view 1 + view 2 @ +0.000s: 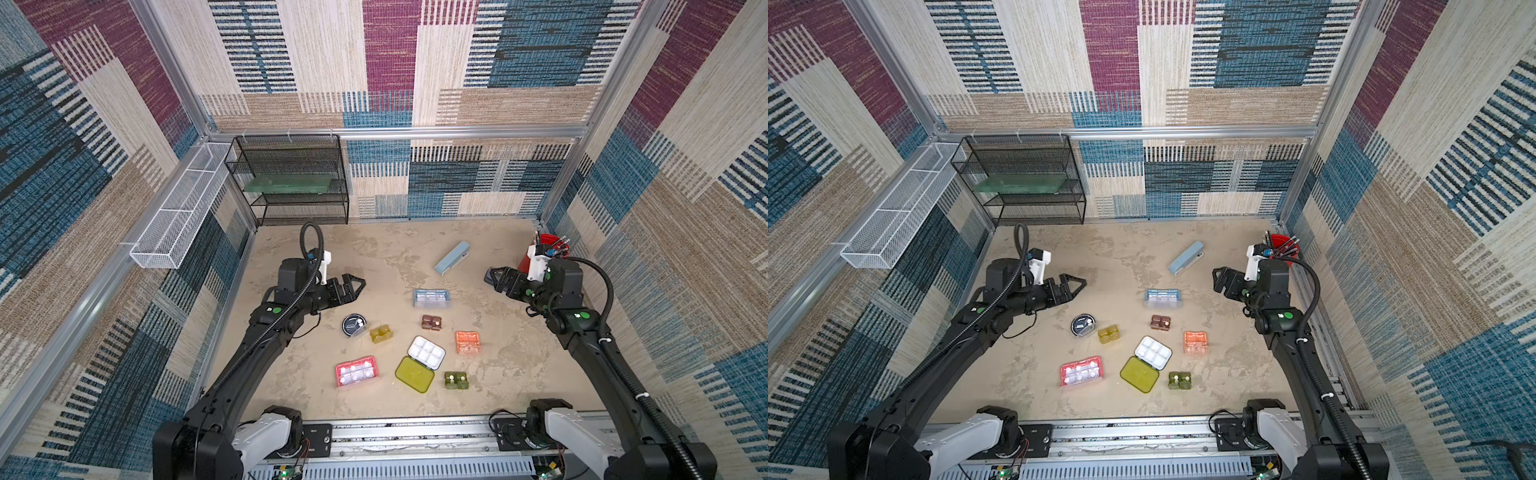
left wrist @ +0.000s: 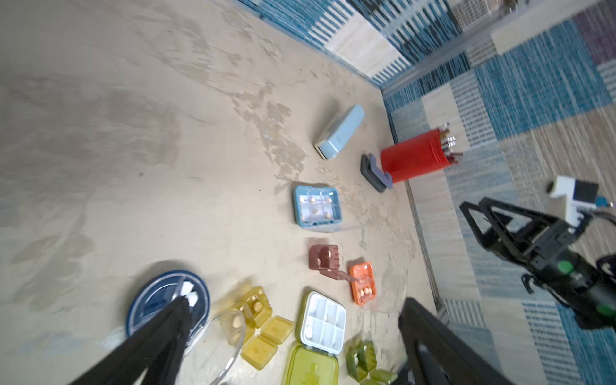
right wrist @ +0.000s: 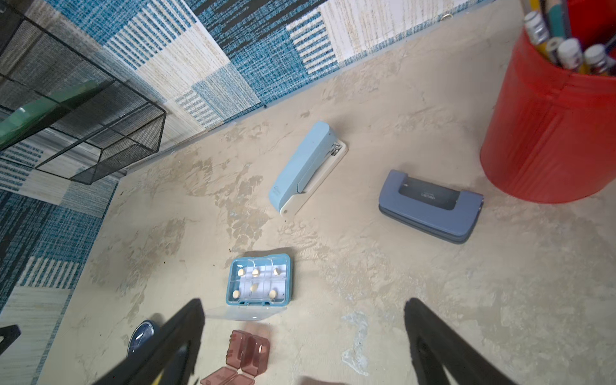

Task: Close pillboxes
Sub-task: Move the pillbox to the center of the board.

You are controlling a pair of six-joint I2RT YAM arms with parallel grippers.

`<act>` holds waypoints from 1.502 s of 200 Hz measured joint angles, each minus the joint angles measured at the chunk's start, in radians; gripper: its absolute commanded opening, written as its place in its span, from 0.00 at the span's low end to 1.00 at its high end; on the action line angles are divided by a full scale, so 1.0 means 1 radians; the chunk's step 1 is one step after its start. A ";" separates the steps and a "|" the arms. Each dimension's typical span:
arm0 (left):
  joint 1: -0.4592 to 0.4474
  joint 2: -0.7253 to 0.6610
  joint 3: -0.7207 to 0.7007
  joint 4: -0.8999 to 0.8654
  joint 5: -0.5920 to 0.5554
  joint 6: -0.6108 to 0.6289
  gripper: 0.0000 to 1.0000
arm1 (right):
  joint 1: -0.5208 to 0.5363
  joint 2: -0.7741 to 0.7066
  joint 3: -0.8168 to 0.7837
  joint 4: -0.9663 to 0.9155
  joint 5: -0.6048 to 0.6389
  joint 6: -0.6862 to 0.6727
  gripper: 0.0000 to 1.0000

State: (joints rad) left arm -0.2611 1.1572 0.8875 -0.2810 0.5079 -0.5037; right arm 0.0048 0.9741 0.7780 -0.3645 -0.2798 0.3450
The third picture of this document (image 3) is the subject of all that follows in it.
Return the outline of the blue six-compartment pillbox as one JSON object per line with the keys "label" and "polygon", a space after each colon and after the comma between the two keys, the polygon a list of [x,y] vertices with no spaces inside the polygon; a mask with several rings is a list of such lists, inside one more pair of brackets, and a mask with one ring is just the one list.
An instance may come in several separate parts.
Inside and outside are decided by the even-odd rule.
{"label": "blue six-compartment pillbox", "polygon": [[293,292],[293,262],[286,253],[237,258],[229,268],[226,304],[205,311],[209,319],[260,322],[287,309]]}

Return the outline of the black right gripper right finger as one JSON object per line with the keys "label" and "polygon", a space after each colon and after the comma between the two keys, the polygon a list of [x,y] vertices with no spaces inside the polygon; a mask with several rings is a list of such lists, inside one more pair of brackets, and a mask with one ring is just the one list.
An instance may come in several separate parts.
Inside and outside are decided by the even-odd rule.
{"label": "black right gripper right finger", "polygon": [[418,298],[404,306],[412,366],[419,384],[512,384]]}

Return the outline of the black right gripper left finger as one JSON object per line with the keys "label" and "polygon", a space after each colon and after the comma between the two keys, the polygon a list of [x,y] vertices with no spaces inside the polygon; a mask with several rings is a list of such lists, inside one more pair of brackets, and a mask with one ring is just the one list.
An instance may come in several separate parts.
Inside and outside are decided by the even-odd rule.
{"label": "black right gripper left finger", "polygon": [[98,384],[187,384],[194,374],[205,313],[201,300],[183,306],[143,346],[127,356]]}

